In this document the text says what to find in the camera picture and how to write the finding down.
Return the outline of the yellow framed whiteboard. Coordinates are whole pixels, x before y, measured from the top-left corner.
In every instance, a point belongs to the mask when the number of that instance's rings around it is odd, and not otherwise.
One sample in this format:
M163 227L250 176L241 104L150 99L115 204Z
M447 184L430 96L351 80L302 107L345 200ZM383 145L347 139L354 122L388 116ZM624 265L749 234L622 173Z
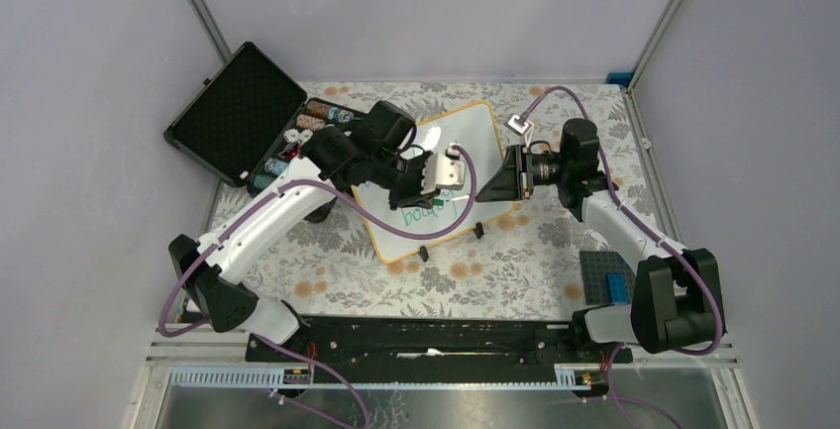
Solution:
M492 107L477 101L453 111L421 121L417 126L416 143L426 151L441 153L446 146L456 143L464 148L475 168L477 185L484 184L497 172L503 160L503 150ZM440 199L467 195L472 191L467 181L461 190L444 190ZM376 218L403 232L431 234L453 224L465 215L466 203L447 203L432 209L388 208L388 192L374 184L363 184L354 189L358 204ZM390 264L418 253L421 246L439 245L461 234L473 231L476 222L486 225L512 210L512 203L477 202L466 214L466 220L453 232L433 240L409 240L385 231L365 220L373 248L379 259Z

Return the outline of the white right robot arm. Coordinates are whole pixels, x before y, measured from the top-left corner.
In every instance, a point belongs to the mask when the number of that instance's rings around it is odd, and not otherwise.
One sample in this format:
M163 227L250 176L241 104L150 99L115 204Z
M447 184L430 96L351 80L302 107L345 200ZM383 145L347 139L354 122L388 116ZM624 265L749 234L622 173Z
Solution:
M554 186L561 204L634 271L629 303L574 313L568 346L578 360L595 360L607 343L636 345L650 354L714 352L725 333L716 258L647 225L620 200L601 156L595 124L570 119L555 152L508 147L476 199L523 201L537 186Z

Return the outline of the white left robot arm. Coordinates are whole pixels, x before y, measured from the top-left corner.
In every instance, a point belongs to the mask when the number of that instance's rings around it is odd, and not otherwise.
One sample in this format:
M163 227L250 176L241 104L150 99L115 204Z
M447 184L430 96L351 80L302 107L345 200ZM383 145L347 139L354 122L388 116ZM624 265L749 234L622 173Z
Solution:
M242 330L269 340L283 360L301 357L308 337L300 318L289 305L247 284L248 271L307 216L332 201L353 204L348 194L353 186L369 182L390 191L393 209L431 203L439 191L424 184L423 173L435 154L403 156L416 129L414 118L380 100L346 123L326 122L300 138L297 156L233 218L198 238L180 234L170 241L177 282L162 313L184 293L201 317L179 330L160 318L158 332L175 338L203 326L216 333Z

